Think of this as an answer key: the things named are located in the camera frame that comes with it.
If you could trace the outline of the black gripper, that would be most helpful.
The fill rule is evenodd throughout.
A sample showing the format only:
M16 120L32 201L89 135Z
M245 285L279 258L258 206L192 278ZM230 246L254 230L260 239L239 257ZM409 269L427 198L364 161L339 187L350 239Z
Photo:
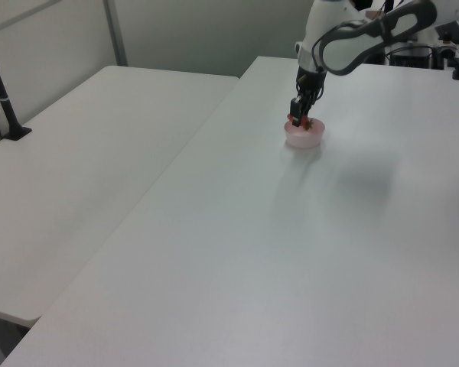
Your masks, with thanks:
M309 118L312 106L323 94L326 73L319 67L317 72L309 72L302 67L298 68L296 76L296 90L298 96L290 102L289 121L295 127L301 125L302 115Z

